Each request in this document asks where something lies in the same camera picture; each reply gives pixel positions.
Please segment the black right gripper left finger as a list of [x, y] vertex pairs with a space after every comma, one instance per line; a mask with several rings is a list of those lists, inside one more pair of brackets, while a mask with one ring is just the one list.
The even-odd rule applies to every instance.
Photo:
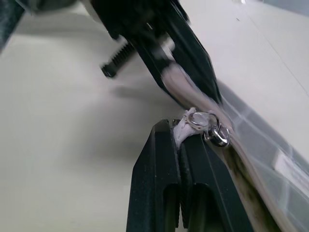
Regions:
[[156, 123], [132, 172], [126, 232], [175, 232], [181, 175], [168, 120]]

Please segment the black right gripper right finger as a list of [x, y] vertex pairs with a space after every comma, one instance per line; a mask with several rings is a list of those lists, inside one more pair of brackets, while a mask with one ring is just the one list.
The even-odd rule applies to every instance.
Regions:
[[253, 232], [227, 167], [200, 135], [182, 143], [180, 170], [187, 232]]

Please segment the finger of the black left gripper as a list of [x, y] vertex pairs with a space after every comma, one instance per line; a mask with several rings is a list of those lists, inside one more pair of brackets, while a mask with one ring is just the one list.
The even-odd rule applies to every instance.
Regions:
[[188, 17], [179, 2], [170, 0], [166, 12], [166, 29], [175, 44], [173, 56], [203, 93], [216, 103], [222, 104], [210, 56], [187, 20]]
[[157, 27], [145, 24], [132, 34], [131, 43], [146, 65], [156, 84], [167, 93], [179, 106], [183, 106], [166, 89], [162, 81], [162, 72], [171, 64], [171, 59], [164, 52], [161, 43], [167, 38], [166, 33]]

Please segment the silver zipper pull white tab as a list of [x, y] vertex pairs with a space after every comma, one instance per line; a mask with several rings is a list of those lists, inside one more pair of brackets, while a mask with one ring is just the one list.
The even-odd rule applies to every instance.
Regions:
[[192, 107], [173, 127], [173, 138], [177, 149], [193, 135], [201, 135], [217, 147], [228, 147], [231, 142], [230, 129], [224, 125], [214, 111], [198, 111]]

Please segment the transparent grid zipper pouch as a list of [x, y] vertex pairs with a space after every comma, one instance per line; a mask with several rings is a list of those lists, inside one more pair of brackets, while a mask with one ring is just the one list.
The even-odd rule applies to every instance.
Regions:
[[230, 129], [228, 147], [206, 141], [224, 162], [258, 232], [309, 232], [309, 163], [224, 83], [223, 104], [203, 93], [177, 64], [162, 72], [186, 111], [214, 111]]

